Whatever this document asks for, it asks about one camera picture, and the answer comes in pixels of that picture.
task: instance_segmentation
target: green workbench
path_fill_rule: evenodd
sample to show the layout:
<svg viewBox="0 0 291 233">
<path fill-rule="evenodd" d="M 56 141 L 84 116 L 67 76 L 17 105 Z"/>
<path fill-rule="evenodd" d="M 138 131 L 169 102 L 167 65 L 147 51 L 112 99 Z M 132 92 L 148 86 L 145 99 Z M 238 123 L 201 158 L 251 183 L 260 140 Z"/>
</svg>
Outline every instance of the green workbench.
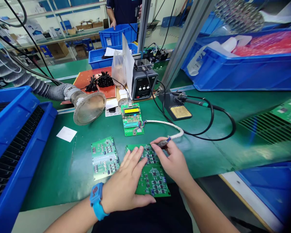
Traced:
<svg viewBox="0 0 291 233">
<path fill-rule="evenodd" d="M 155 64 L 154 69 L 159 73 L 159 79 L 163 77 L 167 63 Z M 55 78 L 72 76 L 90 68 L 87 60 L 50 66 Z M 73 83 L 73 79 L 65 79 L 64 82 Z M 172 87 L 191 84 L 185 73 L 180 71 Z M 236 121 L 291 98 L 291 92 L 198 92 L 194 89 L 186 93 L 205 97 L 212 104 L 225 108 Z M 54 106 L 57 109 L 71 107 L 71 105 L 59 105 L 58 102 L 54 103 Z M 189 103 L 186 107 L 193 117 L 178 121 L 177 125 L 192 133 L 204 130 L 210 120 L 210 110 Z M 143 120 L 165 120 L 153 100 L 140 102 L 140 109 Z M 56 137 L 63 126 L 77 131 L 71 142 Z M 213 126 L 203 136 L 212 139 L 221 138 L 230 130 L 229 119 L 222 112 L 216 111 Z M 91 143 L 113 136 L 119 159 L 122 161 L 127 144 L 149 143 L 159 136 L 173 135 L 176 132 L 176 129 L 170 126 L 147 123 L 144 135 L 125 137 L 121 115 L 105 117 L 103 112 L 93 123 L 86 126 L 74 124 L 73 112 L 58 115 L 23 203 L 22 211 L 85 198 L 95 184 Z M 238 126 L 233 137 L 224 141 L 211 142 L 184 135 L 175 142 L 184 153 L 194 178 L 291 160 L 291 142 L 269 145 L 259 137 L 253 137 L 241 126 Z"/>
</svg>

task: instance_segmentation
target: clear plastic bag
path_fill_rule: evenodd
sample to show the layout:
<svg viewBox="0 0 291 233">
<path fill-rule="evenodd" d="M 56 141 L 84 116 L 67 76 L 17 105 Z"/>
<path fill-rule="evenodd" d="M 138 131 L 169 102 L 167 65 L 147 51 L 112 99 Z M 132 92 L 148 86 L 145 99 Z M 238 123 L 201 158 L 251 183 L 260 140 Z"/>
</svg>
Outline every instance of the clear plastic bag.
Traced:
<svg viewBox="0 0 291 233">
<path fill-rule="evenodd" d="M 126 85 L 126 71 L 124 64 L 124 56 L 123 53 L 115 50 L 112 61 L 112 77 L 119 81 L 124 86 Z M 122 87 L 117 81 L 113 80 L 114 84 L 118 87 Z"/>
</svg>

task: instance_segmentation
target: white paper sheet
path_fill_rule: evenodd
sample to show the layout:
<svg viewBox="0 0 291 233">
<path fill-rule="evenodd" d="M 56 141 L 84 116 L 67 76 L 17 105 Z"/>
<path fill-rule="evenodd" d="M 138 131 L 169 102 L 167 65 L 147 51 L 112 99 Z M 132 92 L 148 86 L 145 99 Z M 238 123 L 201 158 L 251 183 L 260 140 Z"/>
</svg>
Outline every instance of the white paper sheet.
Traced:
<svg viewBox="0 0 291 233">
<path fill-rule="evenodd" d="M 64 126 L 56 136 L 68 142 L 71 142 L 76 133 L 77 132 L 75 130 Z"/>
<path fill-rule="evenodd" d="M 110 48 L 110 47 L 107 47 L 107 49 L 106 49 L 106 53 L 104 54 L 105 56 L 112 56 L 113 57 L 113 55 L 114 55 L 114 51 L 115 51 L 115 49 L 112 49 L 112 48 Z"/>
<path fill-rule="evenodd" d="M 106 117 L 116 116 L 116 115 L 121 115 L 120 110 L 119 110 L 119 107 L 116 107 L 115 108 L 115 113 L 111 113 L 111 112 L 109 112 L 109 110 L 106 110 L 105 111 L 105 116 Z"/>
<path fill-rule="evenodd" d="M 133 68 L 134 68 L 134 58 L 131 54 L 131 52 L 129 52 L 129 47 L 128 47 L 128 43 L 127 40 L 124 36 L 124 34 L 122 33 L 122 45 L 123 45 L 123 56 L 125 58 L 125 70 L 126 70 L 126 83 L 128 86 L 128 91 L 130 96 L 132 96 L 132 84 L 133 84 Z"/>
<path fill-rule="evenodd" d="M 106 109 L 110 109 L 117 106 L 117 99 L 108 100 L 106 102 Z"/>
</svg>

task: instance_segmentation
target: flexible duct hose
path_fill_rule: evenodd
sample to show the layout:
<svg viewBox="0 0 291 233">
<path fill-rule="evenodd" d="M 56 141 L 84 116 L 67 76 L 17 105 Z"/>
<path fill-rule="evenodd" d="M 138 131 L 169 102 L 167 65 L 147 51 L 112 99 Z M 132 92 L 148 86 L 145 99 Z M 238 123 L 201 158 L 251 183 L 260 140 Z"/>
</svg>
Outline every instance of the flexible duct hose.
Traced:
<svg viewBox="0 0 291 233">
<path fill-rule="evenodd" d="M 56 101 L 65 100 L 64 92 L 70 86 L 69 83 L 64 83 L 59 86 L 52 86 L 44 81 L 32 76 L 31 73 L 27 73 L 22 69 L 19 73 L 13 72 L 19 71 L 19 67 L 16 66 L 10 59 L 6 58 L 3 53 L 0 52 L 0 77 L 7 83 L 13 83 L 15 87 L 30 86 L 34 94 L 40 95 L 44 98 L 48 98 Z"/>
</svg>

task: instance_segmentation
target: blue wristband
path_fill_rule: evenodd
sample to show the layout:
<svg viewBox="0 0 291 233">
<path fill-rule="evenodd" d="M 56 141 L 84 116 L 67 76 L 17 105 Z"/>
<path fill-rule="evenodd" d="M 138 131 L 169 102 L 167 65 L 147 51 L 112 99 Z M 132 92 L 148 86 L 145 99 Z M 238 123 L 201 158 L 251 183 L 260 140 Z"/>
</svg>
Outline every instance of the blue wristband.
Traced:
<svg viewBox="0 0 291 233">
<path fill-rule="evenodd" d="M 91 206 L 94 209 L 95 215 L 99 221 L 103 220 L 104 217 L 108 216 L 109 214 L 106 214 L 103 210 L 102 205 L 100 204 L 101 198 L 102 198 L 102 186 L 103 183 L 100 182 L 96 184 L 91 191 L 90 194 L 90 202 Z"/>
</svg>

